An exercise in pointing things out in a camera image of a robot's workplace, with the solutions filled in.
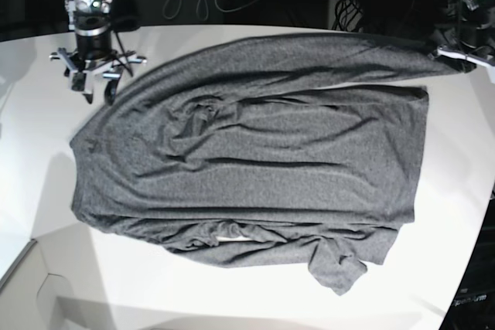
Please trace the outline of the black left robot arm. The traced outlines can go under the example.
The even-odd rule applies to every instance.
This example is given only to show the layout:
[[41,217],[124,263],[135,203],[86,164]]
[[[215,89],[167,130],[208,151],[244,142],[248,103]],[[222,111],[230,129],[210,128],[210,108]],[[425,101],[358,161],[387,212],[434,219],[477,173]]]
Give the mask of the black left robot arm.
[[451,22],[435,26],[433,59],[459,61],[494,73],[494,0],[456,0]]

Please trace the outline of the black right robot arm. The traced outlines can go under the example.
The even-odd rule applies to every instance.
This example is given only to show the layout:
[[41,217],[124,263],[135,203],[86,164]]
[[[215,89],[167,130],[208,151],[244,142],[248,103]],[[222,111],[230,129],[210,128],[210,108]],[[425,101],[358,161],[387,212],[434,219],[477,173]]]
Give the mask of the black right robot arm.
[[137,17],[126,11],[117,16],[116,8],[121,0],[65,0],[68,27],[76,39],[76,49],[69,51],[60,47],[49,55],[65,66],[64,76],[73,91],[90,94],[95,77],[119,80],[123,70],[134,64],[147,62],[135,51],[112,46],[112,38],[127,26],[134,28]]

